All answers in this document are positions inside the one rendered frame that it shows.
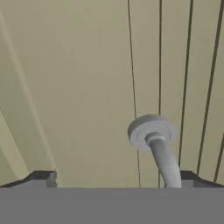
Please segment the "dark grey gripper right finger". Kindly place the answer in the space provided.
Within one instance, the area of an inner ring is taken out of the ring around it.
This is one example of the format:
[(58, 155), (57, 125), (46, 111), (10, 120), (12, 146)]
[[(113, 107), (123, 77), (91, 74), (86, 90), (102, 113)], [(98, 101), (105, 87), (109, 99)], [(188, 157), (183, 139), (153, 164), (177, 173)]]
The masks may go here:
[(183, 188), (224, 188), (224, 185), (200, 178), (192, 171), (181, 171), (181, 184)]

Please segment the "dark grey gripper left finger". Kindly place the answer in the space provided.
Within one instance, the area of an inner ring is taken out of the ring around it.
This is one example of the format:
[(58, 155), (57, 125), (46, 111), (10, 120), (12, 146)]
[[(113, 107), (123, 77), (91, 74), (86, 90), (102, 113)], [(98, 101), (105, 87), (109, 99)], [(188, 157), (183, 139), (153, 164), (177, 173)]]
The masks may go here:
[(33, 171), (23, 179), (0, 185), (0, 188), (24, 187), (24, 188), (55, 188), (57, 186), (56, 171)]

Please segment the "beige drawer front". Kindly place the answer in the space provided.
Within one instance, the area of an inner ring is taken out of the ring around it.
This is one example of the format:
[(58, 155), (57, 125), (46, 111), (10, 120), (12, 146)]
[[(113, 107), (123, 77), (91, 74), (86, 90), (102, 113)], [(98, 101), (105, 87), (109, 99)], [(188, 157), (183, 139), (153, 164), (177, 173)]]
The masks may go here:
[(136, 187), (127, 0), (0, 0), (61, 183)]

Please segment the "beige cupboard front panel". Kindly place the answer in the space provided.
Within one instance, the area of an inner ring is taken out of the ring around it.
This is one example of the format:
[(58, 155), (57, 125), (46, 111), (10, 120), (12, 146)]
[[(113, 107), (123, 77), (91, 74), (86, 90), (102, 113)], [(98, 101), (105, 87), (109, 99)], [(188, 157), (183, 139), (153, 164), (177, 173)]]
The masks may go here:
[(180, 166), (197, 171), (221, 0), (193, 0)]
[(179, 159), (190, 2), (162, 1), (161, 114), (177, 128), (175, 139), (170, 144), (176, 159)]

